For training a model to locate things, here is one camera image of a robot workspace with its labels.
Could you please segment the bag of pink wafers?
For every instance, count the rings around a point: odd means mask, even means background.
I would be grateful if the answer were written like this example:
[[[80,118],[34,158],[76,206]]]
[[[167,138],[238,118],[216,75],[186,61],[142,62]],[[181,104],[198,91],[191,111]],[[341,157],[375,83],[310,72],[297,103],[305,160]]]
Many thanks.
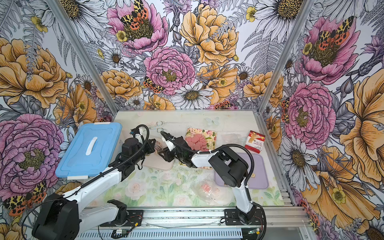
[[[163,146],[163,141],[161,140],[156,140],[155,142],[155,154],[160,155],[164,151],[164,146]]]

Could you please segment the metal scissors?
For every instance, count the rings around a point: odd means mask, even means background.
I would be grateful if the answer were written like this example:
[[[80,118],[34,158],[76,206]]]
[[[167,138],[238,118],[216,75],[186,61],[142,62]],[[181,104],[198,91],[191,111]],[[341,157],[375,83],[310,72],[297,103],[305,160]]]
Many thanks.
[[[164,131],[164,122],[163,121],[157,121],[155,123],[151,123],[149,125],[149,129],[153,130],[157,133],[160,133],[160,132]]]

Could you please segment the ziploc bag pink cookies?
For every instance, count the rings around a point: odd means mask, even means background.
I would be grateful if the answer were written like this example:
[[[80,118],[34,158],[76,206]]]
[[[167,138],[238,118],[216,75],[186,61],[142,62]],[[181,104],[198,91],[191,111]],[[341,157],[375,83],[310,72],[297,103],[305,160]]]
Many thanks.
[[[247,137],[244,137],[240,134],[224,134],[221,136],[222,142],[224,145],[226,144],[237,144],[244,146],[246,143]]]

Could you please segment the bag of mixed snacks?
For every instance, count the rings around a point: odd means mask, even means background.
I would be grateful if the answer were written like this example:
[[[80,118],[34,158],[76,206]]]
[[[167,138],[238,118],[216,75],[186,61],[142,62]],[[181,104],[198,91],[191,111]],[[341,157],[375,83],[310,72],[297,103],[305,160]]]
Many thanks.
[[[211,206],[228,206],[234,199],[230,188],[220,187],[209,180],[194,183],[191,189],[200,200]]]

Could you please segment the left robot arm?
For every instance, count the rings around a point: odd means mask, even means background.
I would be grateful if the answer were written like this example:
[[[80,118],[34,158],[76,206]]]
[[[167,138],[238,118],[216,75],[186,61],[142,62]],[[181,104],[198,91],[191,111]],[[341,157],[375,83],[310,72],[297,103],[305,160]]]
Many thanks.
[[[32,229],[39,240],[73,240],[78,234],[103,224],[123,226],[129,222],[127,205],[109,200],[101,207],[87,206],[111,187],[129,177],[136,164],[155,152],[156,140],[128,138],[116,159],[99,175],[65,194],[52,194],[41,204]]]

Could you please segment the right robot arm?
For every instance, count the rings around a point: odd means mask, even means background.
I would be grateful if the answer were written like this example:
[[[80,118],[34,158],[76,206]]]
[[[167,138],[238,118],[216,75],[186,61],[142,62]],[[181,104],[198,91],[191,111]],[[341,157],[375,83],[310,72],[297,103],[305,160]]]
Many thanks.
[[[161,135],[167,145],[159,152],[161,157],[168,162],[177,159],[189,168],[213,168],[224,183],[232,188],[239,219],[243,224],[249,224],[257,209],[248,187],[255,167],[250,151],[238,144],[225,144],[206,152],[195,151],[183,137],[176,138],[165,131],[161,131]]]

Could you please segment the yellow floral tray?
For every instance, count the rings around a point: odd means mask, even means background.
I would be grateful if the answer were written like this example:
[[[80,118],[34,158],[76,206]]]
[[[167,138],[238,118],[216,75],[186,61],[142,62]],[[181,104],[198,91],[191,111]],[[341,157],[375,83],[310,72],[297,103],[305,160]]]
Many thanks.
[[[197,129],[197,128],[188,128],[185,138],[188,135],[193,136],[195,134],[202,134],[205,136],[205,138],[208,141],[208,150],[214,150],[216,148],[217,133],[215,131]]]

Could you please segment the pile of pink cookies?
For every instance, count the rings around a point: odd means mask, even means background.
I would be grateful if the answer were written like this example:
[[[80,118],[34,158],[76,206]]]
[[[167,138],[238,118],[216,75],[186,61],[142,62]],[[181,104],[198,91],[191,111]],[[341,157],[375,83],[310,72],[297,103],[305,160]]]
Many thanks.
[[[208,151],[208,141],[202,134],[188,135],[185,140],[188,146],[194,151]]]

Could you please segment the aluminium front rail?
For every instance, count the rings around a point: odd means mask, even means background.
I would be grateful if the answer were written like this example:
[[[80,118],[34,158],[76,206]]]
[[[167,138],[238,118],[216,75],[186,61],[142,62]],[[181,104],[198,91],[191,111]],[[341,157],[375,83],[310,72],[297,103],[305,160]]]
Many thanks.
[[[261,226],[227,226],[224,210],[232,208],[146,208],[141,227],[150,228],[197,228],[197,227],[237,227],[252,228],[304,228],[310,226],[310,220],[302,207],[265,207],[262,211],[266,224]],[[103,224],[104,227],[117,227]]]

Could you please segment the lavender plastic tray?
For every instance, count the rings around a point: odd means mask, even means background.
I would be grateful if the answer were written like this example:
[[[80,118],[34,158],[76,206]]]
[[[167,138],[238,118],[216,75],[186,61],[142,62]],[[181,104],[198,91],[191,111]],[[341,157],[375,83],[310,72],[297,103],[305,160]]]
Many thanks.
[[[249,165],[248,171],[251,167],[251,161],[249,156],[246,153],[239,153],[239,156],[242,157],[247,164]],[[265,169],[264,159],[260,154],[252,153],[255,167],[251,178],[248,181],[248,186],[250,189],[263,190],[269,187],[267,171]],[[220,187],[228,187],[225,185],[224,181],[220,176],[215,173],[215,183]]]

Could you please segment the blue lidded storage box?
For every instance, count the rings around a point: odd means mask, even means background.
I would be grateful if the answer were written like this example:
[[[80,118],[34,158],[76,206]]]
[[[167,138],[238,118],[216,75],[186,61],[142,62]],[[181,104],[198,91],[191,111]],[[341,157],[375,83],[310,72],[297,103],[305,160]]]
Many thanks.
[[[58,167],[56,176],[84,182],[97,176],[122,150],[120,123],[85,124],[79,128]]]

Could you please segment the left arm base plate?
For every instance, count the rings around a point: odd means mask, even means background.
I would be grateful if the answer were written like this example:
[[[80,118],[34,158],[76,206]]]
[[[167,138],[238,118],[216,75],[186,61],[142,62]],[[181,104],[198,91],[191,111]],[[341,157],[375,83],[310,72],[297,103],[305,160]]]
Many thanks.
[[[139,227],[142,225],[143,210],[126,210],[124,214],[118,214],[114,225],[117,227]]]

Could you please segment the beige plastic tray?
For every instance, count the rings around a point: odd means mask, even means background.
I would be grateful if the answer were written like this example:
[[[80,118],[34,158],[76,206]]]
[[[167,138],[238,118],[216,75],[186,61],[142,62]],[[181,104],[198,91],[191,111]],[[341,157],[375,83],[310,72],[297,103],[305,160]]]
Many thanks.
[[[155,140],[161,140],[161,138],[157,138],[156,136],[150,135],[150,139],[155,139]],[[162,170],[162,171],[169,171],[172,169],[174,165],[174,161],[167,162],[165,161],[160,155],[157,155],[154,153],[146,155],[143,163],[144,167],[147,168],[154,168],[157,170]]]

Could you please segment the red white small box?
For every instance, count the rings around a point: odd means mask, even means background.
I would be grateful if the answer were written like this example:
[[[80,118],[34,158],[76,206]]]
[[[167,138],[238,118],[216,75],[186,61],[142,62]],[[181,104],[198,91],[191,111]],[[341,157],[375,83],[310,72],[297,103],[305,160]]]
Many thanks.
[[[248,149],[249,151],[260,154],[263,149],[265,140],[266,140],[265,135],[262,135],[255,131],[250,131],[246,139],[245,148]]]

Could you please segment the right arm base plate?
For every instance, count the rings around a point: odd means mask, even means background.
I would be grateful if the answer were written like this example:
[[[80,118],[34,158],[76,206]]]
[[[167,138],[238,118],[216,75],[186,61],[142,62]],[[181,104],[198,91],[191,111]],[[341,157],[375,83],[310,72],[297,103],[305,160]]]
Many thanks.
[[[261,226],[266,224],[266,218],[261,209],[256,209],[253,213],[243,213],[238,209],[225,209],[224,220],[227,226]]]

